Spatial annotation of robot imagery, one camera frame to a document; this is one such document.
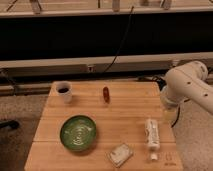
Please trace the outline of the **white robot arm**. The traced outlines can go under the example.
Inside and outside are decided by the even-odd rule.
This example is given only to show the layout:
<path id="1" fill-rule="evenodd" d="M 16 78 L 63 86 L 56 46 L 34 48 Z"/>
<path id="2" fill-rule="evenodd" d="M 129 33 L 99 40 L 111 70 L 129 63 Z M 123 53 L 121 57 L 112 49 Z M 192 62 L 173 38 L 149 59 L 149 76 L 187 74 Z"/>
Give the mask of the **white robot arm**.
<path id="1" fill-rule="evenodd" d="M 213 115 L 213 87 L 205 82 L 207 77 L 208 69 L 200 61 L 176 66 L 165 74 L 166 85 L 160 91 L 160 99 L 171 125 L 179 119 L 180 103 L 184 98 Z"/>

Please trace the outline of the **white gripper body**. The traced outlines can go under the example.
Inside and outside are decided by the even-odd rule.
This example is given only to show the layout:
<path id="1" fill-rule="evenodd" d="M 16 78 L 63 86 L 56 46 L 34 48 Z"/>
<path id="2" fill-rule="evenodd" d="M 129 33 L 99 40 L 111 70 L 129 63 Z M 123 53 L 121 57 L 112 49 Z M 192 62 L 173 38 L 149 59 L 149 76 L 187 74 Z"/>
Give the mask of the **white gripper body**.
<path id="1" fill-rule="evenodd" d="M 173 124 L 177 118 L 177 108 L 163 107 L 163 122 Z"/>

